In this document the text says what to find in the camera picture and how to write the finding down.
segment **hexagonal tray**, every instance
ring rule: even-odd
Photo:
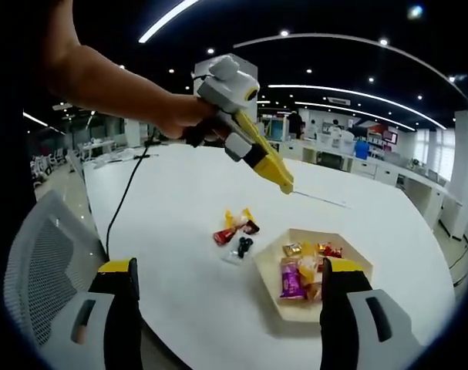
[[[339,234],[320,233],[317,231],[288,229],[280,237],[271,242],[263,251],[254,256],[254,262],[259,270],[264,285],[270,293],[271,300],[282,319],[286,321],[319,322],[322,303],[304,301],[285,301],[280,299],[281,272],[280,260],[285,257],[282,246],[290,243],[312,244],[330,241],[333,247],[342,249],[342,256],[357,263],[371,281],[372,265],[350,243]]]

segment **desk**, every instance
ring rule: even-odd
[[[443,205],[445,197],[450,198],[461,206],[461,203],[456,199],[456,197],[453,196],[445,187],[442,187],[438,183],[424,176],[420,176],[418,173],[396,166],[392,163],[370,157],[367,158],[367,160],[361,160],[350,154],[344,154],[337,150],[317,146],[315,142],[308,140],[290,140],[278,144],[280,144],[279,153],[282,157],[314,163],[316,152],[335,154],[344,158],[345,162],[343,170],[357,173],[360,176],[365,176],[374,180],[379,180],[391,186],[395,186],[396,178],[398,175],[402,175],[406,178],[404,191],[422,214],[424,220],[426,220],[431,229],[433,229],[437,224],[441,213],[441,206]],[[375,167],[376,174],[352,170],[352,168],[355,167],[354,165],[359,165],[360,163],[364,166],[371,165]],[[391,173],[391,183],[389,182],[390,179],[386,179],[386,173]]]
[[[272,306],[252,260],[221,260],[212,238],[227,208],[249,207],[261,228],[252,254],[289,227],[340,233],[373,266],[384,289],[429,344],[448,321],[454,293],[448,266],[424,219],[400,190],[377,181],[286,160],[295,187],[339,207],[284,195],[222,149],[151,147],[110,233],[111,258],[138,260],[143,319],[193,369],[319,368],[318,325],[286,323]],[[98,233],[106,229],[136,161],[85,163]]]
[[[91,160],[92,159],[92,150],[93,149],[96,149],[96,148],[107,148],[106,149],[106,152],[110,152],[111,151],[111,146],[114,145],[116,142],[113,141],[113,140],[107,140],[107,141],[103,141],[101,143],[94,143],[94,144],[89,144],[89,145],[85,145],[83,146],[81,149],[83,151],[88,151],[88,160]]]

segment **purple candy wrapper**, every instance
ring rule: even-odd
[[[301,278],[298,274],[296,258],[282,258],[281,268],[281,295],[282,299],[305,299]]]

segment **black ceiling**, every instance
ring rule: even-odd
[[[426,67],[374,45],[304,38],[233,49],[234,44],[277,35],[282,29],[292,34],[335,33],[376,41],[386,37],[390,45],[424,60],[445,75],[466,74],[467,78],[457,85],[468,95],[468,6],[463,2],[421,2],[422,18],[409,20],[407,11],[416,5],[414,2],[200,0],[145,44],[139,44],[138,38],[180,0],[74,2],[74,21],[82,43],[174,93],[191,91],[185,90],[185,86],[192,85],[190,72],[196,62],[210,57],[206,50],[211,47],[215,48],[215,55],[232,52],[258,66],[261,95],[271,101],[260,109],[291,109],[295,108],[294,101],[328,103],[322,97],[335,96],[350,99],[352,109],[405,124],[419,122],[414,127],[435,128],[415,114],[373,99],[312,89],[268,89],[268,84],[330,86],[381,96],[448,127],[454,125],[454,111],[468,107],[453,86]],[[373,84],[368,81],[370,76],[375,78]],[[25,111],[63,127],[65,113],[52,110],[59,101],[44,89],[34,87],[26,96]],[[82,114],[77,108],[69,113]]]

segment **floor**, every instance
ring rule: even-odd
[[[35,189],[37,199],[47,191],[55,190],[59,193],[69,209],[84,223],[92,232],[96,233],[95,224],[88,208],[88,199],[84,183],[75,172],[70,172],[69,164],[57,168],[42,185]],[[434,235],[443,251],[444,257],[450,268],[452,283],[461,279],[468,272],[468,250],[466,241],[457,241],[450,238],[446,231],[437,225]],[[467,283],[464,281],[455,287],[455,293],[459,298],[464,292]],[[176,368],[161,354],[153,343],[153,339],[143,336],[143,364],[144,368],[170,370]]]

